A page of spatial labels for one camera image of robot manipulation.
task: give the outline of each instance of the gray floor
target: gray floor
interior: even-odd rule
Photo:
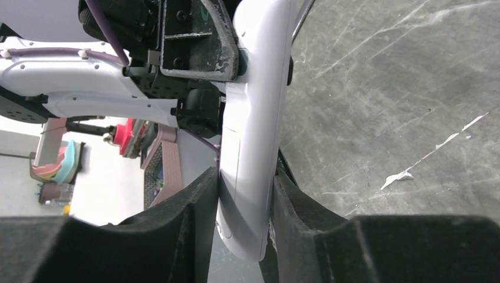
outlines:
[[[301,189],[348,218],[500,222],[499,16],[500,1],[317,0],[281,142]]]

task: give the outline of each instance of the white plastic casing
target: white plastic casing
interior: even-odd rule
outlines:
[[[8,37],[0,50],[67,47],[116,55],[104,42],[36,42]],[[113,116],[177,127],[170,109],[177,100],[148,99],[122,66],[78,55],[0,58],[0,85],[21,96],[45,94],[44,104],[57,117]]]
[[[236,256],[264,258],[295,0],[243,0],[234,16],[246,73],[226,83],[217,227]]]

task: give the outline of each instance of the peeling white paint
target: peeling white paint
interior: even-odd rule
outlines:
[[[463,131],[467,130],[468,128],[470,128],[470,126],[474,125],[477,121],[481,120],[483,117],[485,117],[486,115],[488,115],[489,112],[486,112],[484,115],[481,115],[481,116],[477,116],[474,120],[472,120],[469,124],[465,125],[462,130],[458,133],[455,133],[455,134],[452,134],[451,136],[449,136],[443,143],[441,144],[437,144],[436,145],[436,148],[431,151],[430,153],[428,153],[426,156],[424,156],[423,158],[421,158],[419,161],[417,161],[415,164],[411,165],[410,167],[408,167],[406,170],[398,173],[398,174],[395,174],[395,175],[391,175],[389,177],[386,178],[386,182],[385,184],[380,188],[380,190],[383,190],[385,189],[386,187],[390,186],[392,183],[394,183],[395,181],[402,181],[402,180],[411,180],[413,179],[413,176],[412,174],[410,174],[410,170],[412,168],[414,168],[415,166],[417,166],[420,162],[424,161],[424,159],[426,159],[427,157],[431,156],[434,152],[436,152],[438,149],[440,149],[441,147],[443,147],[445,144],[449,143],[451,140],[453,140],[456,136],[458,136],[460,133],[462,133]]]

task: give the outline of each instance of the concrete floor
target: concrete floor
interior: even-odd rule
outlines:
[[[500,222],[499,15],[500,1],[317,0],[281,142],[300,188],[347,218]]]

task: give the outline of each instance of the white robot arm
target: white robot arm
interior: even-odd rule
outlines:
[[[134,11],[136,25],[118,39],[110,30],[123,31],[129,19],[103,21],[114,13],[100,8],[105,1],[79,7],[84,29],[101,42],[35,42],[0,27],[0,114],[27,123],[127,117],[221,135],[219,234],[236,256],[260,261],[295,0],[233,1],[229,12],[231,1],[131,1],[116,9]]]

